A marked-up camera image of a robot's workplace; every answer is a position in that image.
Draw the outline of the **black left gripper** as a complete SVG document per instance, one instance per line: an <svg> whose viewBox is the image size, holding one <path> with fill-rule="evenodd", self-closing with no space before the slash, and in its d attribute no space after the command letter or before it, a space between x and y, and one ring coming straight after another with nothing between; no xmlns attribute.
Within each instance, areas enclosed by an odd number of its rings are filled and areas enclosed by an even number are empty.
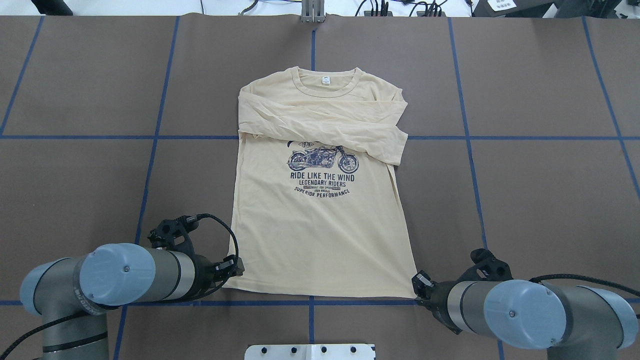
<svg viewBox="0 0 640 360"><path fill-rule="evenodd" d="M226 284L230 278L240 277L245 267L240 256L227 255L220 262L211 262L203 255L195 255L194 294L193 298L202 298L211 295Z"/></svg>

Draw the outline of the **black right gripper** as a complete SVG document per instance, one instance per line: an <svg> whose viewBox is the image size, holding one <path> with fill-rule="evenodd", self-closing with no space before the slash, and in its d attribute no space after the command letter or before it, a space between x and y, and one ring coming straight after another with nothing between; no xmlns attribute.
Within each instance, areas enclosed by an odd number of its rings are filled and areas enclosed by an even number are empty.
<svg viewBox="0 0 640 360"><path fill-rule="evenodd" d="M455 325L448 310L448 298L456 284L455 281L432 282L423 269L411 278L418 305L425 307L439 323L459 335L462 329Z"/></svg>

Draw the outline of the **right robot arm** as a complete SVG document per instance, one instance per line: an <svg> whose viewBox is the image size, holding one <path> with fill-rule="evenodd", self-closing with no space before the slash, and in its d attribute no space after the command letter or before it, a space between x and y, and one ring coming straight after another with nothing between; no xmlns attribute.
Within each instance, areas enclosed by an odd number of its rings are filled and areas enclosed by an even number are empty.
<svg viewBox="0 0 640 360"><path fill-rule="evenodd" d="M424 271L411 282L416 303L453 333L544 350L549 360L616 360L639 336L630 303L606 289L478 275L435 282Z"/></svg>

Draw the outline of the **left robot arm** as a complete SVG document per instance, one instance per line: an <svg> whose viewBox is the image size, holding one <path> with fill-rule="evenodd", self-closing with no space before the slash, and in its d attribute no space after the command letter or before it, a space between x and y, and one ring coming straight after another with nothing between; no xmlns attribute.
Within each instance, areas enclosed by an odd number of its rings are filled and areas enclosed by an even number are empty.
<svg viewBox="0 0 640 360"><path fill-rule="evenodd" d="M43 323L12 342L1 358L42 333L43 360L108 360L109 312L135 303L196 301L244 270L235 253L212 262L187 242L155 242L151 248L109 243L41 264L23 278L19 299Z"/></svg>

